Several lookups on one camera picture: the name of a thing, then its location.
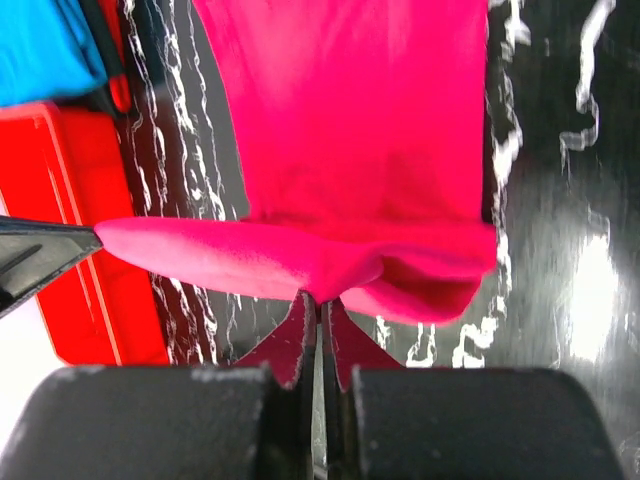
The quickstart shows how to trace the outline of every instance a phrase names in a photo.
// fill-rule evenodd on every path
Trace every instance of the red tray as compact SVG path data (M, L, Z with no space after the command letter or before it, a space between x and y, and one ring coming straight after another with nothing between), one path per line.
M104 114L35 103L0 110L0 194L11 216L72 225L132 216L116 132ZM72 365L169 363L147 272L98 252L38 294Z

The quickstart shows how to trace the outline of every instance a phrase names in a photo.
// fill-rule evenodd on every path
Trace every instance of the pink fabric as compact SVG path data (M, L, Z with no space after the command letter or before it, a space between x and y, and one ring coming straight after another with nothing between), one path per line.
M486 0L195 4L249 217L106 222L107 250L215 290L459 316L496 259L480 219Z
M308 303L312 303L308 295L298 292L282 323L233 366L260 367L268 363L280 386L293 389L302 373L305 347L315 347L316 316Z
M329 331L324 330L323 341L331 342L340 390L349 390L356 366L363 370L405 368L351 321L340 300L329 302L327 308Z

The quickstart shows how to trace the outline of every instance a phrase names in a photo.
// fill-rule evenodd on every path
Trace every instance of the shiny black surface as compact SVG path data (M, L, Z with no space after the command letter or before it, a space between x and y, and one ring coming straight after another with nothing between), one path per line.
M640 3L490 3L483 215L499 229L498 271L451 326L357 322L409 366L573 374L640 478ZM229 112L195 10L122 10L139 113L119 131L137 213L241 217ZM176 363L237 358L287 310L153 283Z

